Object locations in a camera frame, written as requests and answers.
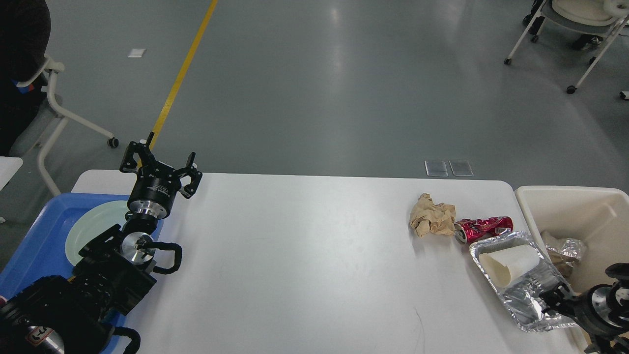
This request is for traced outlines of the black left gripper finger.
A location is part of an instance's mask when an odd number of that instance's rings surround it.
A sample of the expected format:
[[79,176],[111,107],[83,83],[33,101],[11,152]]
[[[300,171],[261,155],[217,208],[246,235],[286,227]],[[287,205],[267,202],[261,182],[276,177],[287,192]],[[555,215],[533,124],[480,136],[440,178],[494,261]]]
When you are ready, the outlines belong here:
[[133,173],[139,177],[157,177],[158,161],[150,149],[154,136],[155,133],[150,132],[144,143],[131,141],[128,144],[120,163],[120,172]]
[[173,172],[177,190],[185,199],[191,199],[196,194],[203,177],[202,172],[197,169],[195,158],[196,153],[193,151],[188,156],[186,165]]

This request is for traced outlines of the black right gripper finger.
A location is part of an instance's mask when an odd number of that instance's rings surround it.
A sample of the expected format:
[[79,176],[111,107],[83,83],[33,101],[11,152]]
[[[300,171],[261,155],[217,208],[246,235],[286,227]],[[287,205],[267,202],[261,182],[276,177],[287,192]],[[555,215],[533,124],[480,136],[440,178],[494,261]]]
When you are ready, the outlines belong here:
[[568,284],[557,284],[539,296],[543,302],[542,314],[562,315],[572,320],[575,318],[575,293]]

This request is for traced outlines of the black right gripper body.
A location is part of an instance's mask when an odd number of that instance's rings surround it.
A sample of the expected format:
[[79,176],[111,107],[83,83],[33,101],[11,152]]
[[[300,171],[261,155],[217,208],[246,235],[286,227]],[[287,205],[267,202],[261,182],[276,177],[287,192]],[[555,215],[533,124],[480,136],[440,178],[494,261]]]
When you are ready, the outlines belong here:
[[606,336],[606,321],[599,313],[606,302],[603,291],[587,291],[565,300],[566,316],[572,318],[591,338]]

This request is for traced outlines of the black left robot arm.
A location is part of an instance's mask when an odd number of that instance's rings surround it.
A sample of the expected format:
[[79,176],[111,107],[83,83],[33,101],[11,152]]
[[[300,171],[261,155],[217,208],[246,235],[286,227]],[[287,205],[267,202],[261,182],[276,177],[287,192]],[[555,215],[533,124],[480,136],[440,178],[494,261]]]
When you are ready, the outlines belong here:
[[190,199],[202,179],[195,152],[175,169],[155,158],[153,137],[150,132],[144,143],[129,143],[120,164],[122,173],[137,178],[124,224],[87,242],[69,278],[43,276],[3,305],[3,354],[100,354],[113,337],[128,338],[126,354],[139,351],[139,333],[112,324],[107,316],[128,315],[156,284],[154,274],[180,269],[182,247],[152,235],[159,220],[171,214],[176,195]]

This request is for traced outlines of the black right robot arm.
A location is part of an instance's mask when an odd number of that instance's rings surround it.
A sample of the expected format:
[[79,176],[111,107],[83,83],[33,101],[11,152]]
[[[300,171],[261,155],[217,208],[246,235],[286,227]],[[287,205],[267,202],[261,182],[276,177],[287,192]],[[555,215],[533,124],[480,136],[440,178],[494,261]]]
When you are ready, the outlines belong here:
[[589,336],[585,354],[627,354],[629,352],[629,265],[613,264],[605,270],[613,285],[599,284],[574,295],[565,283],[542,292],[543,313],[571,318]]

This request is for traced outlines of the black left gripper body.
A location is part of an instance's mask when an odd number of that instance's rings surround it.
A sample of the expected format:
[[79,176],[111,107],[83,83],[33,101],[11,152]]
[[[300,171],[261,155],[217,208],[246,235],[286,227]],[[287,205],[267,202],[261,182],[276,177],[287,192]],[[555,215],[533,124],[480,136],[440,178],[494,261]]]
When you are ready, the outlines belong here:
[[128,209],[134,213],[143,212],[157,219],[165,219],[171,214],[176,194],[181,187],[178,179],[139,175],[129,195]]

